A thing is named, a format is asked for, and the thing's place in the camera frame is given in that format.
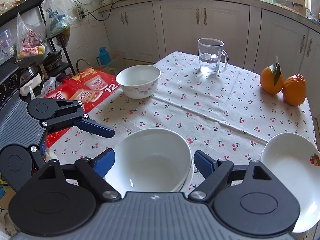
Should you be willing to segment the white floral bowl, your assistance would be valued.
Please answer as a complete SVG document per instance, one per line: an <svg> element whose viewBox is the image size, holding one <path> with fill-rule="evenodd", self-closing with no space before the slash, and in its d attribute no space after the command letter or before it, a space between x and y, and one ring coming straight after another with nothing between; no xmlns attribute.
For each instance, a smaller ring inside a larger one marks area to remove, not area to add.
<svg viewBox="0 0 320 240"><path fill-rule="evenodd" d="M152 96L158 86L161 71L151 65L137 65L122 70L116 82L123 93L131 99L145 99Z"/></svg>

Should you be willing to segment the white fruit plate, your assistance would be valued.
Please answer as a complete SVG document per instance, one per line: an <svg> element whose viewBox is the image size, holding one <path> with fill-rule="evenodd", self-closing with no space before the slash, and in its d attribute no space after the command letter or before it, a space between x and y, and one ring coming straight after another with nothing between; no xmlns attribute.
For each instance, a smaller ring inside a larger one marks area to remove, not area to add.
<svg viewBox="0 0 320 240"><path fill-rule="evenodd" d="M261 162L287 187L300 204L294 233L303 233L319 221L319 151L305 137L280 133L269 140Z"/></svg>

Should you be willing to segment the white kitchen cabinets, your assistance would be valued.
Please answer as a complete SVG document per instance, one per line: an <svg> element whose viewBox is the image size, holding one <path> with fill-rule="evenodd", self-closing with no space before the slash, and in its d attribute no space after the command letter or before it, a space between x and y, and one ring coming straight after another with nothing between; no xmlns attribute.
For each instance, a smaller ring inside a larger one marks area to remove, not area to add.
<svg viewBox="0 0 320 240"><path fill-rule="evenodd" d="M319 27L302 16L217 0L129 1L100 12L111 49L127 59L197 54L204 37L222 41L230 64L255 73L279 60L285 77L304 76L311 113L319 117Z"/></svg>

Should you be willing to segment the red drink carton box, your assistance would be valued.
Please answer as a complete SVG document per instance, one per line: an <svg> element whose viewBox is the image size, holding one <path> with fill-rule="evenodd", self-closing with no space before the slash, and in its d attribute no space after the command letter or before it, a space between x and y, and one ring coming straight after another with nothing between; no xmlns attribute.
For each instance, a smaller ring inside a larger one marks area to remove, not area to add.
<svg viewBox="0 0 320 240"><path fill-rule="evenodd" d="M87 68L76 74L46 98L81 101L86 114L115 93L119 88L114 75Z"/></svg>

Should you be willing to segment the cherry print tablecloth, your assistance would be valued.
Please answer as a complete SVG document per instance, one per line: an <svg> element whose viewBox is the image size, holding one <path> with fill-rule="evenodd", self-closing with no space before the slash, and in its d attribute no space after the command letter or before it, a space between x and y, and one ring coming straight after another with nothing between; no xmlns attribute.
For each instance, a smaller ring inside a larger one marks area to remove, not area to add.
<svg viewBox="0 0 320 240"><path fill-rule="evenodd" d="M281 94L260 87L258 74L236 66L204 76L196 55L174 52L156 63L161 70L155 94L128 98L116 90L95 106L89 117L114 128L111 139L72 127L50 135L47 146L61 163L93 158L128 135L145 128L166 128L180 134L192 151L235 164L259 159L267 142L284 132L316 143L308 102L288 105Z"/></svg>

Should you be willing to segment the black metal shelf rack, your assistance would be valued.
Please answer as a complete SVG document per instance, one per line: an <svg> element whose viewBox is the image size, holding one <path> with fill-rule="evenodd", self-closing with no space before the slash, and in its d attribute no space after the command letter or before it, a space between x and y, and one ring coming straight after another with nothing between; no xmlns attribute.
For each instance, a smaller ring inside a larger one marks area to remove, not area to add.
<svg viewBox="0 0 320 240"><path fill-rule="evenodd" d="M26 24L17 11L16 61L44 55L47 41L62 36L71 28L74 18L70 16L58 0L44 0L45 11L38 26Z"/></svg>

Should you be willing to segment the blue thermos jug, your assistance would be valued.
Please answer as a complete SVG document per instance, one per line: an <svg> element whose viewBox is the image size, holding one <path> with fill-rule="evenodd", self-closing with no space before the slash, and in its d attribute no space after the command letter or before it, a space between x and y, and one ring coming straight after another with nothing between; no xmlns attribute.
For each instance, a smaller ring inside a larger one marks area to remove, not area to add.
<svg viewBox="0 0 320 240"><path fill-rule="evenodd" d="M111 62L111 57L109 52L106 50L106 47L99 48L99 54L96 57L96 60L100 66L107 65Z"/></svg>

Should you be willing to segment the plastic bag with snacks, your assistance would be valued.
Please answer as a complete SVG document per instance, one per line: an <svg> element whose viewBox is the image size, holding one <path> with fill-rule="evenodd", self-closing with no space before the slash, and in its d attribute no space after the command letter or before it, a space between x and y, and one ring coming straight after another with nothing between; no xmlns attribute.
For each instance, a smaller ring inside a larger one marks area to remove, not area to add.
<svg viewBox="0 0 320 240"><path fill-rule="evenodd" d="M44 55L46 46L44 22L39 25L26 24L17 14L16 61Z"/></svg>

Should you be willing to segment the glass water mug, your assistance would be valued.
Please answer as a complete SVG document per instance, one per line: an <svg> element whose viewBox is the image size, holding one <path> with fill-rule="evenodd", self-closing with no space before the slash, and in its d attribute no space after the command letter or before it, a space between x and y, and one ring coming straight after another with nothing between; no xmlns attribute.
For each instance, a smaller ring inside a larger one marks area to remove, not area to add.
<svg viewBox="0 0 320 240"><path fill-rule="evenodd" d="M204 75L223 73L229 65L224 42L215 38L200 38L197 41L200 71Z"/></svg>

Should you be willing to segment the orange with leaf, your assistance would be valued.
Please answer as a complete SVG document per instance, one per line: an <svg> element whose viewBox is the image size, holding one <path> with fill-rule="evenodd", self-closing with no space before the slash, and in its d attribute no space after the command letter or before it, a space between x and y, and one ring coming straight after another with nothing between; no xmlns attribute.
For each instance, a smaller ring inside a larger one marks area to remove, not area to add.
<svg viewBox="0 0 320 240"><path fill-rule="evenodd" d="M284 78L281 72L278 57L276 63L266 67L260 74L260 85L262 89L271 95L278 94L284 85Z"/></svg>

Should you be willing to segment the blue printed plastic bag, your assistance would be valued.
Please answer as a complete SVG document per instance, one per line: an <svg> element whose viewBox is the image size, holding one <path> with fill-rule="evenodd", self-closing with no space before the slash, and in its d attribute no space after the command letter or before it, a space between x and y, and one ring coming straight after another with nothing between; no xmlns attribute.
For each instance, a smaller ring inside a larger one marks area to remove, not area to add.
<svg viewBox="0 0 320 240"><path fill-rule="evenodd" d="M61 34L70 28L76 20L59 0L45 0L42 4L42 9L46 21L47 38Z"/></svg>

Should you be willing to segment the bumpy orange tangerine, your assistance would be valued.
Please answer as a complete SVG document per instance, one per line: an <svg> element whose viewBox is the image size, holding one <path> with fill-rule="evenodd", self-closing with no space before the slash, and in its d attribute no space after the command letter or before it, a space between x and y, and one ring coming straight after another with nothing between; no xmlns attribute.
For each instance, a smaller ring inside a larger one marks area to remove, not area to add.
<svg viewBox="0 0 320 240"><path fill-rule="evenodd" d="M288 77L283 85L284 100L291 106L301 105L306 98L306 81L301 74Z"/></svg>

